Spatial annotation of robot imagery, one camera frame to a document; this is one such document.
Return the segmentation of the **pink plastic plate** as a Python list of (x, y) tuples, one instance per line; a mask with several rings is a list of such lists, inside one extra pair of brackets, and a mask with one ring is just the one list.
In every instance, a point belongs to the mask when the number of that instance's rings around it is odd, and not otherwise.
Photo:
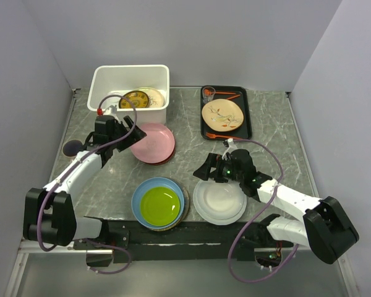
[(172, 132), (160, 123), (145, 123), (141, 130), (147, 134), (130, 147), (133, 155), (144, 163), (160, 163), (171, 156), (175, 148)]

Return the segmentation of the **yellow patterned small plate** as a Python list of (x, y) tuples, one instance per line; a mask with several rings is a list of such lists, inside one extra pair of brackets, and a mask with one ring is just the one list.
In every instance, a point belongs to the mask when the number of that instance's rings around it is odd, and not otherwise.
[(120, 99), (119, 107), (121, 109), (127, 108), (147, 108), (150, 104), (149, 96), (141, 90), (133, 90), (124, 95), (124, 98)]

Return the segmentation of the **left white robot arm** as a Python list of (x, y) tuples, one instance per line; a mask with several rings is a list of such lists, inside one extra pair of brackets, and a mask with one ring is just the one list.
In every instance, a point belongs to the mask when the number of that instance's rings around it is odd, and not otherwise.
[(44, 251), (79, 239), (88, 239), (98, 249), (106, 247), (111, 239), (108, 222), (76, 217), (75, 200), (115, 150), (121, 152), (146, 136), (129, 116), (123, 121), (110, 115), (97, 116), (94, 130), (82, 142), (72, 163), (43, 188), (31, 188), (27, 192), (24, 238), (38, 242)]

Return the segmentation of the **cream green leaf plate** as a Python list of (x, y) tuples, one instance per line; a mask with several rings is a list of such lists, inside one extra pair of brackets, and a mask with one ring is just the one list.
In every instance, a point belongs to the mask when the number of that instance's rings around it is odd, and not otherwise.
[(165, 99), (163, 94), (159, 90), (152, 87), (140, 87), (137, 88), (137, 90), (140, 90), (148, 95), (149, 108), (160, 108), (164, 105)]

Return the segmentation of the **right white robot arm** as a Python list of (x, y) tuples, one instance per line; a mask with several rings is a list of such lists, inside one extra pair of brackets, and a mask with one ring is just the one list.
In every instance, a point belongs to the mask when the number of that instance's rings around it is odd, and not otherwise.
[(359, 234), (342, 205), (334, 197), (311, 197), (258, 171), (250, 153), (236, 149), (225, 155), (209, 153), (193, 175), (216, 183), (235, 181), (243, 193), (258, 202), (272, 205), (292, 218), (274, 215), (262, 221), (258, 231), (264, 246), (288, 241), (306, 246), (324, 263), (332, 264), (359, 240)]

